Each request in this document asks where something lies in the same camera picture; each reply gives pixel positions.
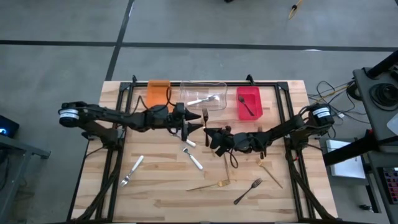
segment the blue light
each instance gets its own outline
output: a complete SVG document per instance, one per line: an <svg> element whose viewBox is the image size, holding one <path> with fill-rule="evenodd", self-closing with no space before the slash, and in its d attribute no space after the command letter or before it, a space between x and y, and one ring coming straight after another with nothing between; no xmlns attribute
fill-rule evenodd
<svg viewBox="0 0 398 224"><path fill-rule="evenodd" d="M5 130L4 128L0 128L0 134L7 134L7 130Z"/></svg>

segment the red container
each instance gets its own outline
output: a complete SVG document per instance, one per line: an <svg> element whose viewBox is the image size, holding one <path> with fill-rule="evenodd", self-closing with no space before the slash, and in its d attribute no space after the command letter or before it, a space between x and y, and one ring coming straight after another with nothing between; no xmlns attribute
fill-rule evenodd
<svg viewBox="0 0 398 224"><path fill-rule="evenodd" d="M254 116L251 116L248 109L239 101L239 96L243 97L244 103L253 112ZM236 104L240 120L257 120L262 116L260 90L257 86L238 87L236 89Z"/></svg>

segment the concrete floor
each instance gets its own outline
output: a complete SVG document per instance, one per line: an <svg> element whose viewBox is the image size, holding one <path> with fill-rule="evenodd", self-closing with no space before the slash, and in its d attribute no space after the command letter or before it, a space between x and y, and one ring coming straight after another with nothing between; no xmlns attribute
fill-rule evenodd
<svg viewBox="0 0 398 224"><path fill-rule="evenodd" d="M128 0L0 0L0 40L115 42ZM344 47L398 47L394 0L307 0L287 20L296 0L136 0L125 42L185 42ZM26 174L28 200L13 216L28 223L66 219L87 141L58 124L62 102L96 103L113 47L0 45L0 114L17 121L18 139L51 150ZM350 81L352 70L372 67L390 52L303 50L151 49L123 47L112 80L304 80L315 93L322 80ZM345 96L333 103L351 107ZM364 111L356 101L358 111ZM355 116L367 121L366 116ZM344 118L338 138L363 135L368 124ZM357 208L369 203L364 186L331 179L340 218L388 223L385 212Z"/></svg>

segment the wooden table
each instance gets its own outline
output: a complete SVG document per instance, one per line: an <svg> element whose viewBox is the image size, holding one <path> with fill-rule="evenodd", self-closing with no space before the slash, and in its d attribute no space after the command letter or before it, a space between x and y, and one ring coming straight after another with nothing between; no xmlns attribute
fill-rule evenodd
<svg viewBox="0 0 398 224"><path fill-rule="evenodd" d="M294 112L308 105L307 92L303 81L288 81ZM115 108L120 82L105 82L99 105ZM260 87L264 114L254 122L238 120L236 112L236 88L228 88L227 108L222 111L209 111L209 128L230 125L233 133L256 131L262 126L264 131L280 124L279 112L275 101L275 90ZM134 88L132 109L137 97L145 98L146 88ZM172 102L179 99L179 88L173 88ZM138 111L144 108L139 105ZM101 122L104 126L111 124ZM210 148L205 147L205 134L201 130L188 137L196 142L196 148L188 147L195 158L203 165L198 170L184 154L182 142L170 136L165 129L138 133L127 129L120 180L128 174L140 155L144 161L132 175L132 180L125 187L118 189L114 222L276 222L297 221L292 194L292 185L283 140L274 141L267 148L264 159L266 167L282 184L280 188L271 177L256 164L258 153L242 154L234 152L239 161L239 168L229 165L231 184L226 187L211 187L187 192L202 185L215 184L227 179L223 157L214 157ZM310 144L318 146L312 140ZM92 141L88 153L101 147L99 141ZM322 154L311 147L303 151L310 188L320 203L330 214L336 217L336 208L330 189L329 180L323 163ZM92 202L101 185L106 150L90 155L84 164L80 185L75 200L72 218L81 215ZM257 178L263 183L251 190L238 205L233 201L243 194ZM307 215L304 194L300 190L300 199L304 214ZM108 211L105 200L104 215Z"/></svg>

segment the orange container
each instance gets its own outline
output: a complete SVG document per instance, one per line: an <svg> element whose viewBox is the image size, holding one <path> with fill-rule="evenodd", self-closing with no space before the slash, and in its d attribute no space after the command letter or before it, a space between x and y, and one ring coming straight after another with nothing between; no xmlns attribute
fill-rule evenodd
<svg viewBox="0 0 398 224"><path fill-rule="evenodd" d="M170 87L170 80L149 80L147 86L147 98L145 104L148 108L167 103L167 89ZM173 106L168 105L169 112Z"/></svg>

